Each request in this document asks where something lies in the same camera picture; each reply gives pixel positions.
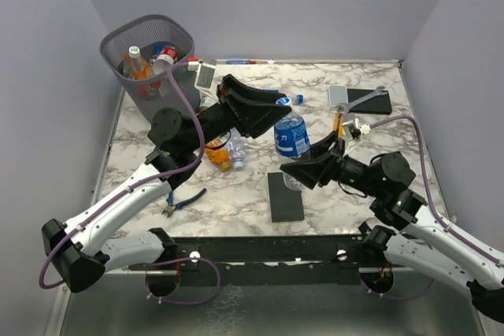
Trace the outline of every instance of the marble countertop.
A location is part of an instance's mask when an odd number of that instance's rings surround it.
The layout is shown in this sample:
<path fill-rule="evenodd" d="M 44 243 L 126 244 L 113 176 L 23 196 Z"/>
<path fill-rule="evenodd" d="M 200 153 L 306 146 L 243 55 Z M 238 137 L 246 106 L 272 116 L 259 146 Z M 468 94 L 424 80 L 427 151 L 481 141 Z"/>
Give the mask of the marble countertop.
<path fill-rule="evenodd" d="M 390 93 L 392 115 L 412 114 L 400 72 L 394 64 L 218 65 L 214 80 L 220 82 L 228 73 L 252 87 L 288 87 L 303 94 L 306 103 L 295 105 L 295 110 L 304 117 L 312 143 L 332 129 L 335 110 L 328 104 L 329 84 L 363 89 L 383 85 Z M 385 117 L 359 115 L 369 124 Z M 147 138 L 149 128 L 126 94 L 113 136 L 102 197 L 128 178 L 151 152 L 154 145 Z M 373 130 L 351 156 L 368 163 L 378 153 L 396 150 L 417 173 L 411 188 L 425 196 L 418 145 L 411 124 L 399 122 Z M 205 187 L 208 192 L 201 199 L 166 218 L 161 214 L 166 205 L 161 198 L 127 222 L 115 236 L 137 234 L 152 227 L 163 227 L 171 236 L 349 234 L 358 232 L 357 227 L 363 221 L 368 221 L 370 226 L 377 224 L 369 210 L 372 200 L 344 194 L 336 183 L 303 190 L 304 221 L 272 223 L 267 173 L 280 171 L 273 131 L 255 140 L 247 139 L 246 151 L 246 168 L 242 172 L 220 172 L 204 157 L 195 174 L 174 192 L 175 201 L 181 201 Z M 430 166 L 428 171 L 436 208 L 444 212 Z"/>

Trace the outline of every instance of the bottle cap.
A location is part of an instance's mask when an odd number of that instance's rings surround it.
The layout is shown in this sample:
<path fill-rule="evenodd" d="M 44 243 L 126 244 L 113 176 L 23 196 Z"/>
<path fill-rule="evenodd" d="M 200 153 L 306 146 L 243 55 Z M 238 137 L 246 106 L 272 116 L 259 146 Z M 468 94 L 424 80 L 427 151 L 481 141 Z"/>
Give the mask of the bottle cap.
<path fill-rule="evenodd" d="M 223 164 L 219 166 L 219 169 L 222 172 L 229 171 L 231 168 L 233 168 L 233 163 L 231 161 L 225 161 Z"/>
<path fill-rule="evenodd" d="M 276 100 L 277 105 L 292 105 L 291 98 L 279 98 Z"/>
<path fill-rule="evenodd" d="M 243 171 L 243 167 L 244 167 L 244 164 L 242 161 L 235 161 L 233 163 L 233 168 L 236 170 L 236 171 Z"/>
<path fill-rule="evenodd" d="M 140 48 L 137 46 L 132 46 L 129 48 L 129 56 L 131 58 L 138 58 L 140 57 Z"/>

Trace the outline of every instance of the pliers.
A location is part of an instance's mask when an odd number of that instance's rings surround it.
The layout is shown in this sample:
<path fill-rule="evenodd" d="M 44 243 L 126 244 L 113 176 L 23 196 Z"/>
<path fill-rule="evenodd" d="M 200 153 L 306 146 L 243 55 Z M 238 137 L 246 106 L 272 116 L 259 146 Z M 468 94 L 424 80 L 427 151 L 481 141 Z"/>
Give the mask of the pliers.
<path fill-rule="evenodd" d="M 166 214 L 166 217 L 169 218 L 170 216 L 172 216 L 172 214 L 173 214 L 173 212 L 175 212 L 175 210 L 180 210 L 185 205 L 192 204 L 194 201 L 198 200 L 205 193 L 206 193 L 206 188 L 203 188 L 194 197 L 188 198 L 187 200 L 181 201 L 178 204 L 174 205 L 173 204 L 173 191 L 171 191 L 168 195 L 168 198 L 166 198 L 166 202 L 168 204 L 166 205 L 165 210 L 163 210 L 161 214 Z"/>

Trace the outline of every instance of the mesh wastebasket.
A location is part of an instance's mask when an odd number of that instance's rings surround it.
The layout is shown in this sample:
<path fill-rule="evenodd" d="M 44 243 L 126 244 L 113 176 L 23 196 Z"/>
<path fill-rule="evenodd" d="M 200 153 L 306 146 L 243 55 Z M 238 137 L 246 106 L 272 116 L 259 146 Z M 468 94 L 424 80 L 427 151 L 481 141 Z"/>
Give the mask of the mesh wastebasket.
<path fill-rule="evenodd" d="M 175 108 L 182 113 L 187 113 L 187 110 L 165 72 L 145 80 L 125 78 L 122 75 L 123 56 L 130 46 L 138 46 L 142 56 L 149 59 L 156 46 L 165 45 L 175 47 L 179 61 L 186 61 L 195 51 L 195 44 L 189 33 L 175 21 L 162 15 L 149 15 L 133 20 L 108 34 L 100 43 L 103 59 L 149 122 L 162 108 Z M 194 87 L 195 72 L 179 68 L 174 72 L 174 76 L 193 109 L 197 109 L 199 92 Z"/>

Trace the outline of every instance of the screw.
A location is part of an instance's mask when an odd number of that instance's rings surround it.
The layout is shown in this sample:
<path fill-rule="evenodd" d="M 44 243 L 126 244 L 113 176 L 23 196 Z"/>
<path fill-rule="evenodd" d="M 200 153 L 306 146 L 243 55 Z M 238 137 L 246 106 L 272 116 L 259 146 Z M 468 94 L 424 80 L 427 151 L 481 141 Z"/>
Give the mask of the screw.
<path fill-rule="evenodd" d="M 338 252 L 336 252 L 336 257 L 339 261 L 345 261 L 348 258 L 346 250 L 338 249 Z"/>

